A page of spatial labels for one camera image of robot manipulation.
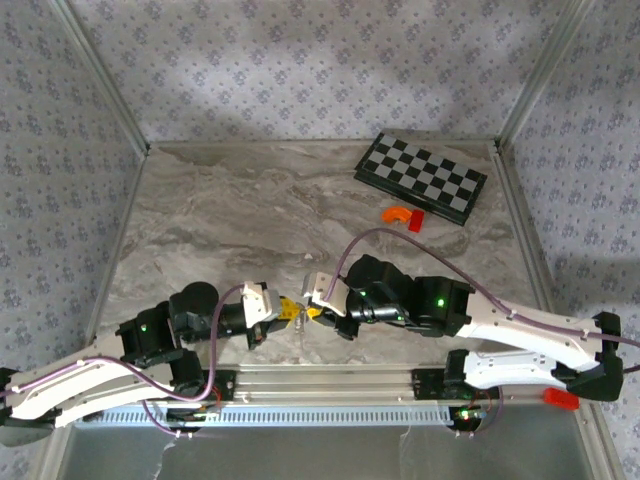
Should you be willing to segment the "black and grey chessboard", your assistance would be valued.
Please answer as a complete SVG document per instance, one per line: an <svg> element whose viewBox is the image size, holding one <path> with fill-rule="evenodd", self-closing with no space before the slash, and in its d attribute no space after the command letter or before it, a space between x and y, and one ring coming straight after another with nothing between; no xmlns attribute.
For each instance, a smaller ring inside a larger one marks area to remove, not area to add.
<svg viewBox="0 0 640 480"><path fill-rule="evenodd" d="M381 133L356 165L354 178L463 226L487 175Z"/></svg>

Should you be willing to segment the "grey metal panel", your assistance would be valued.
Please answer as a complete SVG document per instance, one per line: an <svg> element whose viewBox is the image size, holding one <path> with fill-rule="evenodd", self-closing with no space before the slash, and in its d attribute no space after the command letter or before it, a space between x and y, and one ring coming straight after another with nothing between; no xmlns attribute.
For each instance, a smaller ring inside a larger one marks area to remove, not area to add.
<svg viewBox="0 0 640 480"><path fill-rule="evenodd" d="M172 440L155 428L76 430L56 480L595 480L573 429L238 428Z"/></svg>

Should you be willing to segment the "long red plastic block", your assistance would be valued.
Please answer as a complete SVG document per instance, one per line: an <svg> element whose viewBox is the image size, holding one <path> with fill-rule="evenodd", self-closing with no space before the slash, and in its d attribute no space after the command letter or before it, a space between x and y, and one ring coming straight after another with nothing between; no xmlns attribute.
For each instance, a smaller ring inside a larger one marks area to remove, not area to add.
<svg viewBox="0 0 640 480"><path fill-rule="evenodd" d="M546 388L542 396L545 404L568 411L576 411L580 408L580 398L567 391L557 388Z"/></svg>

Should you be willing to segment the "aluminium frame rail with slots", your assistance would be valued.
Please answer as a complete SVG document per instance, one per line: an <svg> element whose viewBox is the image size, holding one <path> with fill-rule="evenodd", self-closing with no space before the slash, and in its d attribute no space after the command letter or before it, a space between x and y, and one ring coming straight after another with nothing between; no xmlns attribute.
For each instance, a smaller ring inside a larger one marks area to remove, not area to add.
<svg viewBox="0 0 640 480"><path fill-rule="evenodd" d="M408 365L276 365L225 366L236 374L234 393L224 405L356 406L415 402L411 371L434 366ZM197 408L218 402L182 396L170 385L168 364L133 375L120 365L86 365L59 380L43 398L73 418L143 400L172 408ZM460 403L456 400L421 402Z"/></svg>

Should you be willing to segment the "aluminium side rail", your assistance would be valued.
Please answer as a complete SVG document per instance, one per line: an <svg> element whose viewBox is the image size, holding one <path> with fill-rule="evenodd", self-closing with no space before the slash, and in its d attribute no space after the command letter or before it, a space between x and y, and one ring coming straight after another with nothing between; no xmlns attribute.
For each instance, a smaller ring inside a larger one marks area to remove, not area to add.
<svg viewBox="0 0 640 480"><path fill-rule="evenodd" d="M106 270L101 280L94 308L91 312L91 316L89 318L89 322L85 331L82 348L88 347L96 338L96 332L99 327L104 307L108 299L111 284L117 269L117 265L119 263L119 258L123 249L124 238L131 217L131 211L136 199L137 191L139 189L141 177L144 172L145 163L149 157L149 152L150 146L147 145L146 149L138 158L133 180L128 190L128 196L126 197L124 210L119 217L118 230L114 237L114 243L110 251L108 262L106 264Z"/></svg>
<svg viewBox="0 0 640 480"><path fill-rule="evenodd" d="M515 236L524 259L535 305L540 309L555 313L551 274L535 226L530 222L530 211L517 171L510 157L504 153L498 142L490 143L489 147L515 229Z"/></svg>

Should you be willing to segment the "thin aluminium wall rail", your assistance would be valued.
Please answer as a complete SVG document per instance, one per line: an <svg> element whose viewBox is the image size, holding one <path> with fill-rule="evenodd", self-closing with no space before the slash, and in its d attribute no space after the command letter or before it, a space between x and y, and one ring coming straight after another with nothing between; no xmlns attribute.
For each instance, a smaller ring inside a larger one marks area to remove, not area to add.
<svg viewBox="0 0 640 480"><path fill-rule="evenodd" d="M149 149L188 149L188 148L241 148L241 147L281 147L281 146L369 146L373 139L312 139L312 140L275 140L275 141L231 141L231 142L205 142L205 141L158 141L151 142ZM416 145L442 145L452 147L494 145L495 139L491 137L472 138L442 138L426 140L410 140Z"/></svg>

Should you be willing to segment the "short aluminium frame post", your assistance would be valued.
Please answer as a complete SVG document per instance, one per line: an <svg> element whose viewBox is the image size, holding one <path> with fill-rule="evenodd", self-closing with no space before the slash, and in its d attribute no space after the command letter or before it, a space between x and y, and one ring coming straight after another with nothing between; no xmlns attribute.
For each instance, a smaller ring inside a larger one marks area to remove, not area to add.
<svg viewBox="0 0 640 480"><path fill-rule="evenodd" d="M595 480L626 480L600 405L582 403L575 414Z"/></svg>

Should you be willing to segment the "aluminium corner post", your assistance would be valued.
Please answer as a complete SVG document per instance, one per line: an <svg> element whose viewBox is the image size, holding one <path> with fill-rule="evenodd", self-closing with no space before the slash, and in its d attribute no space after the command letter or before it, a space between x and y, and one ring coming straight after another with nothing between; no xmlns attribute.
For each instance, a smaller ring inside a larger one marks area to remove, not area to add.
<svg viewBox="0 0 640 480"><path fill-rule="evenodd" d="M578 33L595 0L565 0L524 88L496 141L502 151L512 147L540 95Z"/></svg>
<svg viewBox="0 0 640 480"><path fill-rule="evenodd" d="M97 47L91 39L91 35L83 26L72 4L69 0L46 1L63 26L67 38L73 45L125 136L138 156L145 159L148 155L149 144L138 126L135 116L121 95L116 85L115 77L103 62Z"/></svg>

